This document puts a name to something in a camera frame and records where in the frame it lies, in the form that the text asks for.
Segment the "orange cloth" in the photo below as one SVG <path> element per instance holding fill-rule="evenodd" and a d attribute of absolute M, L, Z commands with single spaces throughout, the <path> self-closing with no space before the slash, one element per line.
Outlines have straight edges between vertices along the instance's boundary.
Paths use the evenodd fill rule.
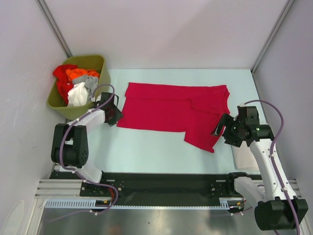
<path fill-rule="evenodd" d="M 94 76 L 99 78 L 99 73 L 95 70 L 85 70 L 85 69 L 73 69 L 73 70 L 66 70 L 65 73 L 67 74 L 68 80 L 72 81 L 77 77 L 83 76 L 87 74 L 88 76 Z"/>

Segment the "basket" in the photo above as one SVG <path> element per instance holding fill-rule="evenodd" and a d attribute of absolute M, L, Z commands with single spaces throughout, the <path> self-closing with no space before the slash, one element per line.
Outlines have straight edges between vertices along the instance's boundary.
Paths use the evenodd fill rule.
<path fill-rule="evenodd" d="M 96 70 L 100 74 L 98 85 L 110 83 L 111 81 L 106 67 L 106 61 L 101 55 L 73 56 L 65 60 L 62 64 L 77 65 L 80 69 Z M 98 97 L 102 92 L 107 92 L 108 89 L 109 87 L 107 86 L 99 88 L 96 91 L 95 96 Z M 83 106 L 67 107 L 63 98 L 59 94 L 55 82 L 47 99 L 47 105 L 50 109 L 57 111 L 68 120 L 74 120 L 86 113 L 93 103 L 89 102 Z"/>

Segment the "white table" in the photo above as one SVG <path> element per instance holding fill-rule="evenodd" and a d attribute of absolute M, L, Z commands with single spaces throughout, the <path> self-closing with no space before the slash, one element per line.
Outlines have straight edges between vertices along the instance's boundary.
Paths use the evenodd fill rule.
<path fill-rule="evenodd" d="M 179 86 L 217 86 L 226 84 L 230 92 L 228 107 L 237 115 L 237 105 L 258 94 L 249 70 L 109 70 L 112 85 L 123 109 L 129 82 Z M 263 110 L 255 103 L 260 122 Z M 230 145 L 220 138 L 215 153 L 184 142 L 185 133 L 171 133 L 109 127 L 106 123 L 88 136 L 89 157 L 104 172 L 227 174 L 235 168 Z M 247 173 L 258 174 L 258 171 Z"/>

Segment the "folded red garment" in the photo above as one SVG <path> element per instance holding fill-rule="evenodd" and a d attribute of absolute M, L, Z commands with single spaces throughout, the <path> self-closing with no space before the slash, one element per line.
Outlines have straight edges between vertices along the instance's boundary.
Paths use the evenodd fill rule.
<path fill-rule="evenodd" d="M 214 153 L 219 137 L 211 136 L 224 113 L 229 114 L 226 85 L 184 87 L 129 83 L 118 127 L 186 132 L 185 141 Z"/>
<path fill-rule="evenodd" d="M 66 70 L 73 70 L 76 68 L 77 65 L 60 65 L 53 71 L 53 75 L 58 79 L 56 83 L 58 91 L 66 105 L 68 105 L 68 91 L 74 87 L 72 82 L 68 80 Z"/>

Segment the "white wall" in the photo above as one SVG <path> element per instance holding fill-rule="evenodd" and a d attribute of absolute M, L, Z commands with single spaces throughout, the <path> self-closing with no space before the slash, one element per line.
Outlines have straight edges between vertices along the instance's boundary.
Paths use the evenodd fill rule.
<path fill-rule="evenodd" d="M 313 1 L 298 0 L 278 32 L 255 80 L 261 97 L 282 111 L 278 150 L 289 179 L 296 178 L 313 218 Z M 265 108 L 277 131 L 279 117 Z"/>
<path fill-rule="evenodd" d="M 21 199 L 25 225 L 38 181 L 51 170 L 54 126 L 64 119 L 45 102 L 66 57 L 34 0 L 1 1 L 0 31 L 1 229 Z"/>
<path fill-rule="evenodd" d="M 108 67 L 251 69 L 287 0 L 47 0 L 72 53 Z"/>

